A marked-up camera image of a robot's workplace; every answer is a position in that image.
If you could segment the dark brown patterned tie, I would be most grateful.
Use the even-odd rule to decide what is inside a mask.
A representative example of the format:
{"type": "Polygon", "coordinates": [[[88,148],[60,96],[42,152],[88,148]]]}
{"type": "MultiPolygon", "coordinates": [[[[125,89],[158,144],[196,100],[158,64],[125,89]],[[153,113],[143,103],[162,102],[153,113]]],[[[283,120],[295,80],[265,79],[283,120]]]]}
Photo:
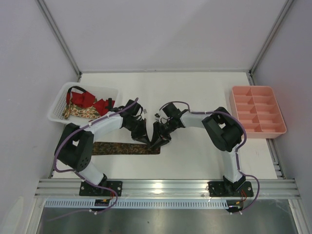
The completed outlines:
{"type": "Polygon", "coordinates": [[[160,148],[151,149],[146,144],[95,142],[92,155],[159,155],[160,148]]]}

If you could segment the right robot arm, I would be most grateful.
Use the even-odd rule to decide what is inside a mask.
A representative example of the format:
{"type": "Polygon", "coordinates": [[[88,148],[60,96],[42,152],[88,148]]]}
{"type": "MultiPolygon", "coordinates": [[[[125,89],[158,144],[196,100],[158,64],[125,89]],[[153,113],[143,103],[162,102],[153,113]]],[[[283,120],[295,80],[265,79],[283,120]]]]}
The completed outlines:
{"type": "Polygon", "coordinates": [[[174,102],[168,102],[159,110],[164,112],[167,119],[162,122],[160,114],[155,114],[157,121],[153,123],[151,148],[168,144],[171,133],[179,128],[205,129],[213,145],[222,153],[225,170],[223,191],[234,195],[246,181],[246,176],[240,170],[238,156],[239,148],[245,143],[242,138],[246,137],[246,132],[237,119],[223,107],[212,112],[194,112],[189,108],[181,111],[174,102]]]}

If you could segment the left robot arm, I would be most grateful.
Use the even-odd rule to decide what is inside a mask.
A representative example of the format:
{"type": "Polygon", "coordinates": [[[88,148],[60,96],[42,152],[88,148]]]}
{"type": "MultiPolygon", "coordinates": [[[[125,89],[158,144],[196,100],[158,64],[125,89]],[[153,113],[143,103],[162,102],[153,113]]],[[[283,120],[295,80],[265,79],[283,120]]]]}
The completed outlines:
{"type": "Polygon", "coordinates": [[[58,173],[73,172],[90,186],[117,193],[107,187],[107,176],[91,161],[93,144],[108,133],[125,128],[134,141],[149,144],[146,119],[138,98],[128,100],[125,106],[111,109],[106,115],[85,126],[69,123],[65,126],[54,153],[53,167],[58,173]]]}

